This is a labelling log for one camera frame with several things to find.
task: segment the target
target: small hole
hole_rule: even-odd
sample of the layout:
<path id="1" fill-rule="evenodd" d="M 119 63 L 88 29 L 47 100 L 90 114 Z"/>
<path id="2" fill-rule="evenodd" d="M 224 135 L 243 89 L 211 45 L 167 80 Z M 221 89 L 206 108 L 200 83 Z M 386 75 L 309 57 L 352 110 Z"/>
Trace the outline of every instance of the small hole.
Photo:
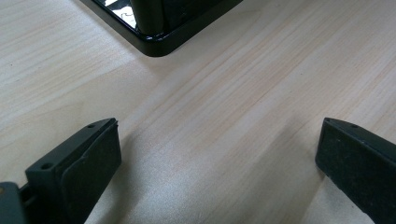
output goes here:
<path id="1" fill-rule="evenodd" d="M 48 170 L 51 167 L 52 167 L 52 163 L 46 163 L 41 166 L 41 170 Z"/>

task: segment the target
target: light wood surface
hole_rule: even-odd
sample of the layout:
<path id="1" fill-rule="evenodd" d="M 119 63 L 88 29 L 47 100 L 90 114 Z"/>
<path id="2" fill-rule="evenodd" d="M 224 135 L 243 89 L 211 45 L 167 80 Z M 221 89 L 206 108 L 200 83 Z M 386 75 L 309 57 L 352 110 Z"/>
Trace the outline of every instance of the light wood surface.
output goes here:
<path id="1" fill-rule="evenodd" d="M 0 181 L 114 117 L 87 223 L 372 223 L 314 162 L 325 117 L 396 143 L 396 1 L 245 0 L 172 54 L 77 0 L 0 1 Z"/>

